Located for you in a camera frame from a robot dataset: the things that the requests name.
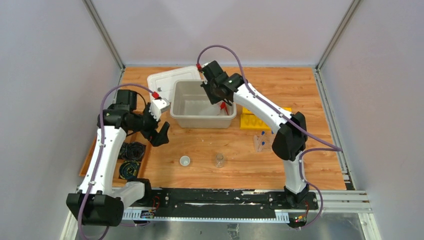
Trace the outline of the wash bottle red cap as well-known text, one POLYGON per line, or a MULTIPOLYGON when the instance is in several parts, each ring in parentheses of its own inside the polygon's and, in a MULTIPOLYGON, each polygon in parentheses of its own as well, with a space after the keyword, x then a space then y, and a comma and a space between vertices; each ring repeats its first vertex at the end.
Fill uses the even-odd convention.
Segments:
POLYGON ((220 102, 217 104, 210 105, 205 109, 205 114, 207 116, 228 116, 228 108, 227 104, 224 102, 220 102))

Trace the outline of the small white cup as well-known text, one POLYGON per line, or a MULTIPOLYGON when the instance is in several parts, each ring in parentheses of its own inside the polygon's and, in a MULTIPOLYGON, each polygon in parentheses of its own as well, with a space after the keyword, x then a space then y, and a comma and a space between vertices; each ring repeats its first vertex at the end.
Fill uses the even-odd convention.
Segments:
POLYGON ((187 156, 187 155, 183 155, 180 159, 179 159, 179 163, 183 166, 183 167, 187 167, 190 165, 191 163, 191 159, 187 156))

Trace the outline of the small glass jar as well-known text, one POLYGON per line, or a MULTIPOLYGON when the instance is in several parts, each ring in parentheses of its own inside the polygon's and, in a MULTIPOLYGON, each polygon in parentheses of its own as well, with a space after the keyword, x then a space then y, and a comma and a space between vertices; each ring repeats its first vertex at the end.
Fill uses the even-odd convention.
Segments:
POLYGON ((215 167, 222 168, 225 165, 225 157, 222 153, 218 153, 215 156, 215 167))

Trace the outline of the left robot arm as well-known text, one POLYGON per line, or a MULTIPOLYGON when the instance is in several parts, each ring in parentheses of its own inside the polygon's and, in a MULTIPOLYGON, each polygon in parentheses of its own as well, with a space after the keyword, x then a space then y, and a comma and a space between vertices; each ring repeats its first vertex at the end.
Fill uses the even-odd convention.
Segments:
POLYGON ((160 117, 170 109, 167 99, 153 92, 153 99, 142 113, 136 113, 138 93, 118 90, 115 103, 101 107, 97 137, 88 171, 76 193, 68 194, 66 205, 79 225, 118 226, 126 208, 137 202, 149 206, 153 201, 150 181, 133 177, 125 186, 113 189, 113 175, 128 132, 139 132, 153 147, 169 143, 170 124, 157 131, 160 117))

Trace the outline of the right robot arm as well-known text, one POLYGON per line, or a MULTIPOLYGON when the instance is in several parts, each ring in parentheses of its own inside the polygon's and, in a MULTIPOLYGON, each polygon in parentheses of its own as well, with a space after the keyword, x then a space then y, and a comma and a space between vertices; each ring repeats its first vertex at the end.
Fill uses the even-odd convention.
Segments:
POLYGON ((228 75, 215 60, 204 65, 197 63, 196 68, 204 77, 201 87, 211 104, 241 105, 271 129, 274 133, 271 149, 283 161, 286 204, 292 209, 301 207, 309 192, 309 185, 302 178, 304 172, 300 169, 300 154, 308 139, 305 116, 279 107, 242 75, 228 75))

